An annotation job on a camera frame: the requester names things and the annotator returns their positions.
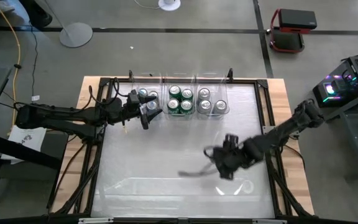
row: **concrete floor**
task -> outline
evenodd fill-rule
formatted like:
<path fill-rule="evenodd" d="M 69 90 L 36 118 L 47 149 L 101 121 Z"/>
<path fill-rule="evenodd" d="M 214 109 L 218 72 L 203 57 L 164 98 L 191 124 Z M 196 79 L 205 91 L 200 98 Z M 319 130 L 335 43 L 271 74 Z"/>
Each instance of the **concrete floor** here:
<path fill-rule="evenodd" d="M 175 12 L 144 9 L 130 0 L 49 0 L 64 24 L 85 22 L 108 28 L 257 29 L 252 0 L 181 0 Z M 14 26 L 28 25 L 28 16 L 16 1 L 9 16 Z M 156 0 L 139 2 L 156 5 Z M 264 28 L 278 7 L 312 10 L 318 30 L 358 30 L 356 0 L 259 0 Z M 0 18 L 0 26 L 5 26 Z M 58 27 L 53 20 L 51 27 Z M 39 58 L 35 94 L 40 102 L 75 106 L 86 75 L 127 75 L 131 70 L 224 71 L 236 77 L 267 76 L 258 34 L 164 34 L 94 33 L 85 46 L 68 49 L 59 43 L 58 32 L 36 32 Z M 30 101 L 34 37 L 18 32 L 22 65 L 17 78 L 17 98 Z M 296 55 L 268 49 L 275 78 L 284 78 L 292 108 L 311 96 L 311 89 L 339 65 L 340 59 L 358 54 L 358 35 L 305 35 L 306 49 Z M 10 32 L 0 31 L 0 66 L 12 67 L 17 57 Z M 12 92 L 12 79 L 5 91 Z M 2 96 L 1 102 L 10 99 Z M 0 136 L 11 122 L 11 109 L 0 106 Z M 341 125 L 333 122 L 318 130 L 306 130 L 300 139 L 306 176 L 315 213 L 323 218 L 358 221 L 358 182 L 348 183 L 345 174 L 358 169 L 355 153 Z"/>

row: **can lid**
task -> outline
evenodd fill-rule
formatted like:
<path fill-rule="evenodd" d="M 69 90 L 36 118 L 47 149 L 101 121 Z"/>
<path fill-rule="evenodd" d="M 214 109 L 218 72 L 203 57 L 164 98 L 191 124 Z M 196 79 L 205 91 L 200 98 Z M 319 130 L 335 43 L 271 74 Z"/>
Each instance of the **can lid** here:
<path fill-rule="evenodd" d="M 151 92 L 149 93 L 149 96 L 156 96 L 156 97 L 158 97 L 158 93 L 157 93 L 156 91 L 151 91 Z"/>
<path fill-rule="evenodd" d="M 199 94 L 201 97 L 207 97 L 207 96 L 209 96 L 209 89 L 207 89 L 207 88 L 202 88 L 202 89 L 200 89 L 200 91 L 198 92 L 198 94 Z"/>
<path fill-rule="evenodd" d="M 211 109 L 211 102 L 209 102 L 209 100 L 203 100 L 201 103 L 200 103 L 200 107 L 204 110 L 208 110 L 208 109 Z"/>
<path fill-rule="evenodd" d="M 183 100 L 182 103 L 180 104 L 180 106 L 181 106 L 184 110 L 190 110 L 191 107 L 193 106 L 193 104 L 190 102 L 190 100 Z"/>
<path fill-rule="evenodd" d="M 223 100 L 218 100 L 216 102 L 216 108 L 219 110 L 225 110 L 226 109 L 226 102 Z"/>
<path fill-rule="evenodd" d="M 176 108 L 178 108 L 178 106 L 179 106 L 179 101 L 177 99 L 171 99 L 168 102 L 168 107 L 171 109 L 176 109 Z"/>
<path fill-rule="evenodd" d="M 180 93 L 180 88 L 179 88 L 179 86 L 171 86 L 169 88 L 169 92 L 171 94 L 178 94 L 178 93 Z"/>
<path fill-rule="evenodd" d="M 193 92 L 189 89 L 186 89 L 182 91 L 181 95 L 184 96 L 185 98 L 190 98 L 193 96 Z"/>
<path fill-rule="evenodd" d="M 144 96 L 147 96 L 147 90 L 144 89 L 144 88 L 141 88 L 141 89 L 139 90 L 139 94 L 144 95 Z"/>
<path fill-rule="evenodd" d="M 150 102 L 148 102 L 147 103 L 147 108 L 149 109 L 149 110 L 155 110 L 155 109 L 157 109 L 157 103 L 155 102 L 155 101 L 150 101 Z"/>

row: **yellow cable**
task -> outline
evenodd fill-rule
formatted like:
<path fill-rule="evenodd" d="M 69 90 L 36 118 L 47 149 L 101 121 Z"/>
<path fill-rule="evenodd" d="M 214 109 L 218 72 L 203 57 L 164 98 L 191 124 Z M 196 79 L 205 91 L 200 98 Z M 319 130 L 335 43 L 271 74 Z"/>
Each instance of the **yellow cable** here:
<path fill-rule="evenodd" d="M 17 43 L 17 49 L 18 49 L 18 56 L 17 56 L 17 64 L 20 65 L 20 59 L 21 59 L 21 48 L 20 48 L 20 42 L 19 39 L 17 38 L 16 32 L 13 29 L 11 23 L 9 22 L 9 20 L 6 18 L 5 14 L 3 13 L 3 11 L 0 9 L 0 13 L 3 16 L 3 18 L 5 19 L 6 23 L 9 25 L 9 27 L 11 28 L 13 35 L 15 36 L 16 39 L 16 43 Z M 19 72 L 19 69 L 16 68 L 15 69 L 15 75 L 13 76 L 13 100 L 16 102 L 16 76 L 17 73 Z M 12 115 L 12 128 L 15 125 L 15 120 L 16 120 L 16 110 L 13 109 L 13 115 Z"/>

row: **red device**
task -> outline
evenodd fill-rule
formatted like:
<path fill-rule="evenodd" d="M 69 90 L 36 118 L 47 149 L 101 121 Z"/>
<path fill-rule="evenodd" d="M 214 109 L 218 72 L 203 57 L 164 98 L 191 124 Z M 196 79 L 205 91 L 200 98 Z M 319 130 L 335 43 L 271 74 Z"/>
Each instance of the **red device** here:
<path fill-rule="evenodd" d="M 278 16 L 279 27 L 274 26 L 274 20 Z M 308 34 L 317 27 L 316 17 L 313 11 L 301 11 L 293 9 L 276 9 L 270 23 L 269 47 L 277 52 L 298 53 L 305 48 L 302 34 Z"/>

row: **gray floor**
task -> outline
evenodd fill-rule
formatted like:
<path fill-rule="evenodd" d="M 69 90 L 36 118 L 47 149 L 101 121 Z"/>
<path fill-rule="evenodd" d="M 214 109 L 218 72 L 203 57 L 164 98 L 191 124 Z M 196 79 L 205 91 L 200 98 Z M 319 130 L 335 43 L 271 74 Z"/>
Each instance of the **gray floor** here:
<path fill-rule="evenodd" d="M 9 16 L 15 26 L 28 24 L 28 16 L 16 1 Z M 154 0 L 139 0 L 147 6 Z M 130 0 L 49 0 L 64 24 L 85 22 L 93 27 L 256 29 L 252 0 L 182 0 L 175 12 L 144 9 Z M 356 0 L 259 0 L 264 27 L 278 8 L 313 10 L 318 30 L 358 30 Z M 0 26 L 5 23 L 0 18 Z M 56 20 L 50 25 L 59 26 Z M 34 62 L 34 37 L 18 33 L 23 69 L 17 79 L 17 97 L 30 101 Z M 135 71 L 162 72 L 227 71 L 236 77 L 266 77 L 257 34 L 151 34 L 95 33 L 78 49 L 60 45 L 58 33 L 36 32 L 39 59 L 35 94 L 41 103 L 75 106 L 85 75 L 127 75 Z M 358 35 L 305 35 L 306 49 L 296 55 L 269 55 L 275 78 L 284 78 L 290 105 L 294 108 L 311 95 L 311 89 L 339 65 L 339 60 L 358 54 Z M 0 66 L 11 67 L 17 57 L 10 32 L 0 31 Z M 12 80 L 6 87 L 11 93 Z M 6 96 L 0 101 L 9 103 Z M 11 109 L 0 106 L 0 135 L 6 136 Z M 300 139 L 306 175 L 315 213 L 323 218 L 358 221 L 358 182 L 348 183 L 345 174 L 358 169 L 355 154 L 345 141 L 341 125 L 333 122 L 306 130 Z"/>

